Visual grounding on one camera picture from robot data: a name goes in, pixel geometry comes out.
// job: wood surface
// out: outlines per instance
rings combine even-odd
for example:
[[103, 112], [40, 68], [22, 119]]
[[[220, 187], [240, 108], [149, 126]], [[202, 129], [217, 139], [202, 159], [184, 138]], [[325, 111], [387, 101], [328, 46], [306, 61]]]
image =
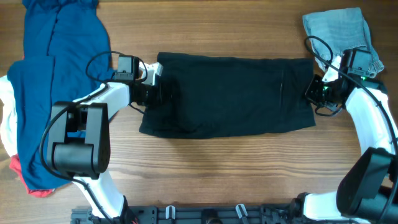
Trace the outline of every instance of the wood surface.
[[[103, 2], [98, 17], [113, 50], [156, 61], [158, 52], [244, 58], [311, 57], [302, 16], [361, 7], [379, 75], [398, 116], [397, 1], [132, 1]], [[23, 56], [25, 9], [0, 4], [0, 74]], [[161, 139], [138, 132], [142, 115], [125, 108], [110, 124], [109, 169], [130, 205], [235, 205], [288, 202], [301, 192], [335, 190], [360, 156], [347, 112], [285, 134], [209, 140]], [[69, 223], [87, 206], [74, 185], [48, 198], [26, 194], [0, 145], [0, 223]]]

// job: blue towel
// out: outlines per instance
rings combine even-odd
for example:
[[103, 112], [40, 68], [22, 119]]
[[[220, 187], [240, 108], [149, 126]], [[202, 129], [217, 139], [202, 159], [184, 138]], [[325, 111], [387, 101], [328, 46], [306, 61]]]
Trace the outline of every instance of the blue towel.
[[[67, 181], [49, 174], [39, 157], [39, 142], [49, 123], [51, 107], [57, 101], [72, 101], [99, 87], [100, 83], [85, 76], [85, 67], [92, 56], [110, 50], [109, 38], [96, 16], [96, 0], [22, 3], [27, 9], [25, 59], [15, 62], [8, 71], [18, 116], [17, 150], [28, 188], [54, 189]], [[90, 74], [110, 78], [114, 71], [109, 68], [109, 60], [109, 55], [97, 58], [90, 66]]]
[[[346, 49], [368, 50], [373, 58], [369, 72], [376, 75], [384, 69], [384, 65], [372, 46], [369, 26], [360, 8], [314, 12], [304, 15], [303, 23], [307, 35], [315, 35], [331, 47], [333, 57], [342, 56]], [[325, 60], [330, 60], [329, 50], [321, 42], [311, 39], [311, 44], [315, 53]], [[318, 59], [316, 61], [325, 71], [325, 65]]]

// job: black cloth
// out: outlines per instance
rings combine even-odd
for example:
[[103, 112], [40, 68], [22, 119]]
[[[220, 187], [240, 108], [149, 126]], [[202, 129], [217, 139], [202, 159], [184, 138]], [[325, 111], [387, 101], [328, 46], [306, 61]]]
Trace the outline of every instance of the black cloth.
[[172, 98], [147, 107], [139, 129], [161, 138], [285, 133], [315, 125], [305, 90], [313, 60], [159, 53]]

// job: light blue towel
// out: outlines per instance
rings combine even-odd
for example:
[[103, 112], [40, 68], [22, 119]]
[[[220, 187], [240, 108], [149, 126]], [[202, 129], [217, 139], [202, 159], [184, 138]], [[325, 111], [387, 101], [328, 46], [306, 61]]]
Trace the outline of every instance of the light blue towel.
[[[303, 16], [307, 35], [323, 39], [332, 49], [333, 57], [343, 55], [346, 49], [358, 47], [372, 53], [369, 73], [376, 74], [384, 69], [379, 56], [371, 44], [371, 34], [360, 8], [337, 9], [326, 12], [314, 12]], [[329, 50], [319, 41], [311, 39], [312, 49], [325, 60], [330, 59]], [[316, 61], [325, 71], [325, 64]]]

